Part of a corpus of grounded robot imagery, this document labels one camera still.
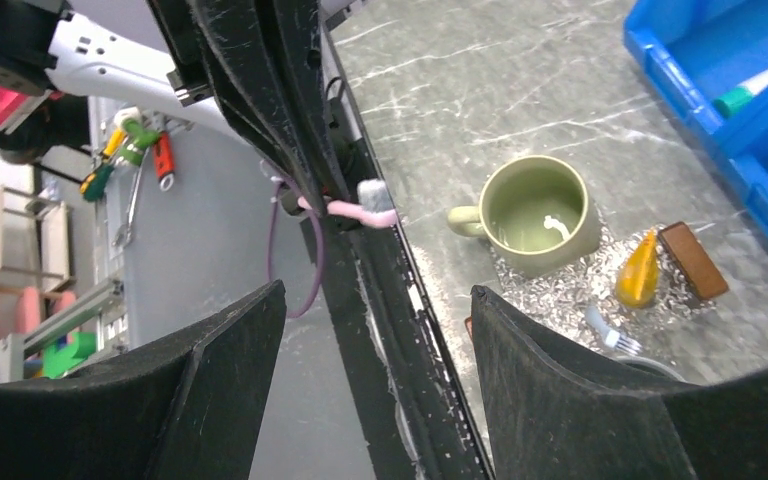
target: pink object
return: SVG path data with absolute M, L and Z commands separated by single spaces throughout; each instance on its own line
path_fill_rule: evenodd
M 304 198 L 299 199 L 299 206 L 305 210 L 310 210 L 310 204 Z M 356 203 L 344 202 L 342 200 L 333 200 L 328 203 L 328 213 L 339 215 L 341 217 L 354 218 L 360 223 L 372 228 L 392 227 L 399 221 L 399 216 L 395 210 L 386 212 L 372 213 L 367 212 Z
M 54 313 L 75 303 L 74 292 L 63 292 L 54 303 Z M 39 289 L 25 287 L 16 302 L 16 333 L 28 333 L 42 323 L 42 296 Z
M 60 297 L 60 300 L 54 302 L 54 313 L 60 313 L 61 310 L 68 307 L 69 305 L 72 305 L 75 303 L 75 300 L 78 299 L 77 296 L 75 296 L 75 292 L 66 291 L 63 292 L 63 296 Z
M 39 290 L 34 287 L 25 287 L 16 302 L 15 333 L 28 333 L 37 328 L 40 323 L 42 323 L 42 303 Z
M 27 95 L 0 87 L 0 125 L 6 122 L 27 99 Z

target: red tool handle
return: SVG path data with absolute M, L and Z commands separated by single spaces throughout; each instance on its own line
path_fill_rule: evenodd
M 168 183 L 168 180 L 164 181 L 164 179 L 175 174 L 175 157 L 172 155 L 169 134 L 166 132 L 161 133 L 160 140 L 154 144 L 154 169 L 161 187 Z

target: green mug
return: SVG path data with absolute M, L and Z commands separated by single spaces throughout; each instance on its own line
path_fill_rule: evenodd
M 496 170 L 478 206 L 449 211 L 449 228 L 487 238 L 508 264 L 539 277 L 599 249 L 602 226 L 581 175 L 533 155 Z

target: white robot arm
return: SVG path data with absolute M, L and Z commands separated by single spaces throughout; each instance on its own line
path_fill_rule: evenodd
M 59 91 L 122 100 L 239 138 L 212 98 L 182 105 L 166 77 L 175 69 L 168 54 L 120 37 L 81 14 L 70 17 L 60 21 L 49 48 L 57 66 L 46 73 Z

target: fork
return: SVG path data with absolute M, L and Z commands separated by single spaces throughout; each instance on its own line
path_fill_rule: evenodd
M 599 332 L 599 335 L 602 336 L 602 343 L 608 348 L 619 350 L 631 356 L 636 356 L 643 349 L 640 342 L 608 325 L 605 317 L 594 305 L 590 305 L 584 311 L 584 321 Z

